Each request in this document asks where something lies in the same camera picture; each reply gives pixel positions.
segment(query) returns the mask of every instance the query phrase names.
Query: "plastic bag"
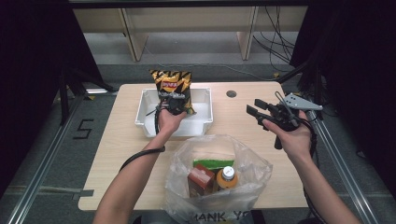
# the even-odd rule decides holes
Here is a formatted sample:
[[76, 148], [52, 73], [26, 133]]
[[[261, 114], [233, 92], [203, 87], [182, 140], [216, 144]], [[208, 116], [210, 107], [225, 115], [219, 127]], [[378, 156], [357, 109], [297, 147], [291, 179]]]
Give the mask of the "plastic bag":
[[[238, 175], [235, 188], [190, 198], [187, 176], [193, 168], [194, 156], [203, 152], [208, 158], [218, 158], [221, 154], [229, 158], [234, 154], [233, 168]], [[239, 223], [264, 190], [272, 167], [270, 162], [229, 135], [190, 138], [179, 146], [171, 160], [163, 209], [179, 223]]]

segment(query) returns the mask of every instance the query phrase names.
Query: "floor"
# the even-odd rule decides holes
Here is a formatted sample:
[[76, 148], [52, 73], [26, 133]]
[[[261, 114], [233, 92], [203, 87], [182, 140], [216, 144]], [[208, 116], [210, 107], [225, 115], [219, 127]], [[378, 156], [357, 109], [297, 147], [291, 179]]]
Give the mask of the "floor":
[[[291, 43], [295, 42], [297, 34], [282, 33], [283, 37]], [[262, 35], [272, 39], [273, 34], [255, 34], [258, 40], [270, 47], [271, 42], [264, 40]], [[282, 75], [285, 71], [292, 69], [284, 60], [276, 57], [274, 53], [270, 54], [256, 41], [252, 43], [248, 60], [243, 61], [235, 33], [151, 34], [142, 59], [138, 63], [132, 61], [123, 34], [86, 34], [86, 39], [99, 68], [102, 72], [106, 71], [104, 79], [111, 83], [121, 84], [123, 79], [117, 77], [117, 73], [109, 72], [111, 70], [107, 69], [114, 69], [114, 67], [125, 69], [126, 66], [133, 65], [144, 68], [145, 65], [154, 64], [163, 67], [169, 64], [180, 67], [199, 66], [208, 71], [221, 66], [225, 71], [225, 78], [227, 78], [227, 72], [251, 77], [260, 76], [260, 71], [251, 72], [248, 69], [263, 63], [270, 68], [265, 71], [267, 78], [277, 74]], [[289, 57], [289, 53], [282, 46], [273, 45], [273, 50], [285, 58]], [[233, 68], [233, 65], [238, 65], [238, 69]], [[284, 83], [283, 88], [296, 91], [295, 83], [295, 80], [288, 81]], [[80, 105], [76, 105], [74, 120], [71, 121], [69, 129], [80, 128], [82, 124], [80, 121], [83, 119], [94, 119], [95, 126], [90, 139], [96, 139], [96, 141], [81, 143], [76, 140], [76, 132], [65, 130], [61, 149], [56, 151], [48, 170], [44, 172], [37, 195], [32, 203], [26, 206], [27, 213], [21, 216], [23, 223], [92, 222], [93, 213], [82, 212], [78, 209], [78, 197], [91, 167], [97, 149], [97, 140], [100, 140], [101, 133], [106, 126], [106, 118], [116, 96], [105, 94], [95, 97], [95, 100], [84, 99]], [[71, 94], [70, 103], [73, 101], [76, 99]], [[396, 220], [395, 200], [377, 176], [370, 162], [364, 159], [364, 155], [356, 154], [357, 146], [354, 138], [347, 131], [342, 120], [336, 116], [336, 110], [332, 108], [331, 102], [325, 106], [323, 117], [324, 121], [316, 124], [320, 133], [318, 157], [322, 173], [351, 210], [361, 217], [362, 222], [394, 222]], [[59, 120], [60, 104], [58, 99], [54, 99], [53, 112], [0, 201], [0, 223], [8, 223], [10, 216], [14, 214], [14, 209], [18, 209], [21, 205], [21, 196], [26, 189], [29, 189], [29, 184], [41, 167], [43, 158], [47, 158], [48, 148], [52, 147], [52, 139], [59, 132]], [[308, 215], [308, 210], [305, 208], [266, 209], [262, 212], [266, 223], [297, 223], [298, 220]]]

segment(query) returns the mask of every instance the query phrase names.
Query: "gray carpet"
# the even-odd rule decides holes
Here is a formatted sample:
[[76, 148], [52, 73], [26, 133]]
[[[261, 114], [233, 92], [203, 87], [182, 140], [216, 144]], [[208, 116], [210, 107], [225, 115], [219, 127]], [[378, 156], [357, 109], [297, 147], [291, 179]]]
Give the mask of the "gray carpet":
[[[116, 88], [126, 83], [151, 83], [152, 77], [149, 74], [149, 69], [192, 71], [193, 82], [259, 81], [273, 78], [273, 74], [276, 71], [269, 64], [228, 65], [221, 67], [208, 65], [162, 67], [158, 64], [99, 65], [99, 69], [105, 82]], [[282, 69], [290, 70], [291, 67], [283, 65]], [[296, 83], [298, 78], [292, 78], [284, 83], [282, 85], [284, 91], [297, 91]], [[92, 84], [86, 84], [86, 86], [88, 88], [96, 88]], [[78, 209], [78, 197], [76, 196], [78, 195], [77, 192], [85, 184], [115, 99], [115, 95], [104, 95], [82, 102], [24, 223], [92, 222], [93, 213], [80, 211]], [[342, 149], [343, 157], [373, 206], [380, 223], [392, 223], [396, 220], [396, 202], [388, 193], [370, 162], [356, 155], [357, 146], [353, 141], [353, 136], [347, 131], [347, 127], [343, 125], [342, 120], [338, 117], [330, 116], [335, 115], [331, 104], [325, 105], [325, 112], [323, 114], [325, 124], [337, 146]], [[0, 201], [0, 223], [7, 222], [9, 214], [11, 214], [15, 204], [21, 197], [24, 187], [32, 179], [35, 170], [50, 145], [52, 137], [59, 128], [60, 115], [60, 103], [55, 101], [53, 110], [48, 117], [47, 123], [43, 126], [35, 145], [27, 155], [10, 188]], [[78, 131], [78, 127], [84, 119], [86, 121], [83, 122], [81, 127], [92, 130], [87, 138], [78, 139], [87, 134], [87, 132]], [[318, 139], [318, 156], [322, 173], [346, 204], [359, 215], [320, 138]], [[309, 211], [307, 208], [285, 208], [265, 209], [262, 212], [266, 223], [297, 223], [299, 220], [306, 218]]]

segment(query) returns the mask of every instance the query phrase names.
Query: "black cable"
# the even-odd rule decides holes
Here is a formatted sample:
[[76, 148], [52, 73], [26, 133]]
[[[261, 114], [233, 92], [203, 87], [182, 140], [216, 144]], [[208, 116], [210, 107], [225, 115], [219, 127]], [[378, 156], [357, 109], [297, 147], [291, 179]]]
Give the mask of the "black cable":
[[[281, 40], [287, 42], [288, 44], [294, 46], [294, 44], [290, 43], [287, 39], [285, 39], [285, 38], [282, 36], [282, 34], [277, 30], [276, 26], [274, 25], [274, 21], [272, 20], [272, 17], [270, 16], [270, 13], [268, 12], [267, 7], [264, 7], [264, 8], [265, 8], [265, 11], [266, 11], [266, 13], [267, 13], [267, 15], [268, 15], [268, 18], [270, 19], [270, 21], [271, 21], [271, 23], [272, 23], [272, 25], [273, 25], [273, 27], [274, 27], [274, 29], [275, 29], [275, 32], [278, 34], [279, 38], [280, 38]], [[277, 14], [277, 19], [279, 20], [279, 14], [280, 14], [279, 12], [280, 12], [280, 10], [278, 10], [278, 8], [279, 8], [279, 7], [276, 7], [276, 14]]]
[[[315, 130], [312, 127], [312, 125], [309, 123], [308, 120], [306, 119], [300, 119], [299, 121], [306, 126], [309, 131], [311, 132], [311, 148], [309, 149], [309, 152], [311, 154], [311, 157], [314, 156], [314, 154], [317, 157], [317, 167], [319, 168], [319, 160], [318, 160], [318, 152], [317, 152], [317, 135], [315, 134]], [[309, 209], [311, 210], [311, 213], [320, 221], [321, 223], [326, 223], [326, 221], [320, 216], [318, 213], [318, 210], [315, 208], [314, 204], [312, 203], [311, 199], [309, 198], [309, 195], [306, 193], [305, 188], [304, 188], [304, 196], [306, 199], [306, 203], [308, 204]]]
[[[274, 43], [274, 44], [276, 44], [276, 45], [283, 46], [283, 44], [281, 44], [281, 43], [278, 43], [278, 42], [275, 42], [275, 41], [272, 41], [272, 40], [268, 39], [267, 37], [264, 36], [264, 34], [263, 34], [262, 32], [260, 32], [260, 35], [262, 35], [262, 38], [263, 38], [264, 40], [266, 40], [266, 41], [268, 41], [268, 42], [270, 42], [270, 43], [272, 42], [272, 43]], [[289, 48], [289, 49], [294, 49], [293, 46], [289, 46], [289, 45], [285, 45], [285, 47], [286, 47], [286, 48]]]
[[256, 38], [256, 36], [253, 36], [253, 38], [257, 41], [257, 43], [258, 43], [260, 46], [262, 46], [262, 48], [268, 50], [270, 53], [275, 54], [275, 56], [276, 56], [277, 58], [279, 58], [280, 60], [282, 60], [283, 62], [285, 62], [285, 63], [289, 63], [289, 62], [290, 62], [290, 61], [288, 60], [288, 58], [286, 58], [285, 56], [283, 56], [283, 55], [281, 55], [280, 53], [274, 51], [273, 49], [270, 49], [270, 48], [268, 48], [267, 46], [265, 46], [262, 42], [260, 42], [260, 41]]
[[161, 148], [154, 148], [154, 149], [147, 149], [147, 150], [143, 150], [143, 151], [139, 151], [138, 153], [134, 154], [132, 157], [130, 157], [128, 160], [126, 160], [124, 162], [124, 164], [121, 166], [119, 172], [126, 166], [128, 165], [131, 161], [136, 160], [137, 158], [144, 156], [144, 155], [148, 155], [151, 153], [160, 153], [160, 152], [165, 152], [165, 146], [161, 147]]

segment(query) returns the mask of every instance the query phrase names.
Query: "snack bag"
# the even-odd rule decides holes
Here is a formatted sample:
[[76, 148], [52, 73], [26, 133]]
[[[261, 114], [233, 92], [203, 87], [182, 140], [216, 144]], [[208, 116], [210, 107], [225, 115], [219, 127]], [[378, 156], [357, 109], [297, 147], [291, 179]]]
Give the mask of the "snack bag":
[[191, 72], [149, 70], [157, 86], [160, 101], [166, 101], [168, 110], [173, 114], [186, 111], [195, 114], [191, 103]]

